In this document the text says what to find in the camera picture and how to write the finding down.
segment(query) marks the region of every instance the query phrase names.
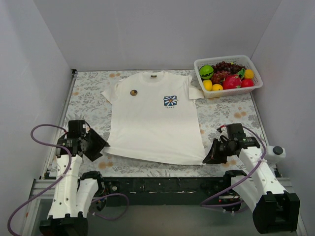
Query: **white t-shirt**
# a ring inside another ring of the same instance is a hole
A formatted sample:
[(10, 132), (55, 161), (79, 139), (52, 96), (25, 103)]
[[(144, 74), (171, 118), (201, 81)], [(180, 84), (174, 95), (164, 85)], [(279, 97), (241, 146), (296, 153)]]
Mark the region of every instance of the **white t-shirt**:
[(201, 165), (205, 158), (191, 76), (141, 72), (102, 94), (113, 105), (105, 151), (135, 159)]

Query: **white plastic basket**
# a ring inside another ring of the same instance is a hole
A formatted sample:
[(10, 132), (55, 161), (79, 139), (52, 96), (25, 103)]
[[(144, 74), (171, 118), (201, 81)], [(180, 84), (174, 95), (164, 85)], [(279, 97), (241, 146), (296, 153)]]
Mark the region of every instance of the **white plastic basket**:
[[(246, 87), (246, 88), (234, 88), (234, 89), (227, 89), (227, 90), (220, 90), (220, 91), (207, 91), (205, 90), (202, 79), (199, 75), (199, 69), (204, 65), (215, 65), (221, 61), (225, 62), (233, 62), (238, 65), (243, 65), (246, 69), (251, 69), (254, 72), (254, 78), (252, 81), (254, 82), (253, 87)], [(245, 55), (238, 55), (238, 56), (228, 56), (228, 57), (219, 57), (219, 58), (207, 58), (207, 59), (199, 59), (194, 62), (195, 71), (197, 74), (198, 81), (200, 86), (202, 87), (203, 93), (205, 98), (212, 98), (212, 97), (224, 97), (224, 96), (232, 96), (232, 95), (239, 95), (245, 94), (253, 91), (254, 89), (260, 88), (262, 86), (261, 77), (254, 66), (251, 59)]]

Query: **bunch of grapes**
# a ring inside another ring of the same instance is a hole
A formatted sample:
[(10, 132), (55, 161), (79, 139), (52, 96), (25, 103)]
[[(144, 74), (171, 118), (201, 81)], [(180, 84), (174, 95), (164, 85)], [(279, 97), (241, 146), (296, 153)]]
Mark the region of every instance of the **bunch of grapes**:
[(212, 84), (221, 84), (222, 85), (222, 80), (224, 80), (230, 74), (231, 74), (231, 71), (224, 71), (224, 70), (217, 71), (211, 77)]
[(217, 63), (216, 65), (212, 66), (214, 73), (218, 72), (218, 71), (227, 71), (227, 72), (231, 72), (231, 74), (237, 74), (242, 68), (246, 69), (244, 66), (242, 65), (237, 65), (237, 64), (231, 64), (231, 63), (227, 63), (225, 61), (222, 61), (220, 63)]

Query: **gray floor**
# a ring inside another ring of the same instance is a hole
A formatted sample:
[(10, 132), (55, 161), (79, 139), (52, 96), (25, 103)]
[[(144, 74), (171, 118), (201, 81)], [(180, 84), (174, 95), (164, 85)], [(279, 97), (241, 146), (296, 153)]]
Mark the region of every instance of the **gray floor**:
[[(39, 221), (47, 217), (51, 200), (42, 200), (33, 236), (38, 236)], [(123, 207), (108, 207), (102, 213), (115, 216)], [(88, 216), (89, 236), (258, 236), (247, 210), (234, 216), (202, 209), (199, 206), (131, 206), (117, 221)], [(296, 233), (270, 234), (295, 236)]]

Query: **table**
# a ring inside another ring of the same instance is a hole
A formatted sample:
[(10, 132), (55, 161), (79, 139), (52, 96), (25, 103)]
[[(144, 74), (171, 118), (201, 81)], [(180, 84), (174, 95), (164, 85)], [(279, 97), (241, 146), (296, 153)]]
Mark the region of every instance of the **table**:
[[(194, 70), (167, 70), (170, 73), (191, 75), (192, 85), (201, 90)], [(72, 119), (84, 119), (91, 127), (107, 140), (111, 125), (112, 105), (101, 95), (107, 86), (118, 80), (138, 73), (138, 70), (125, 71), (82, 71), (75, 76), (63, 126)], [(265, 140), (262, 125), (251, 94), (221, 98), (196, 100), (200, 133), (206, 153), (210, 150), (216, 130), (222, 124), (242, 123), (255, 131)], [(221, 177), (227, 170), (244, 170), (244, 164), (237, 156), (229, 157), (226, 164), (208, 164), (200, 166), (170, 165), (114, 156), (102, 152), (103, 156), (91, 162), (83, 158), (80, 167), (84, 172), (97, 170), (104, 177)], [(47, 167), (49, 177), (56, 176), (56, 159), (51, 157)]]

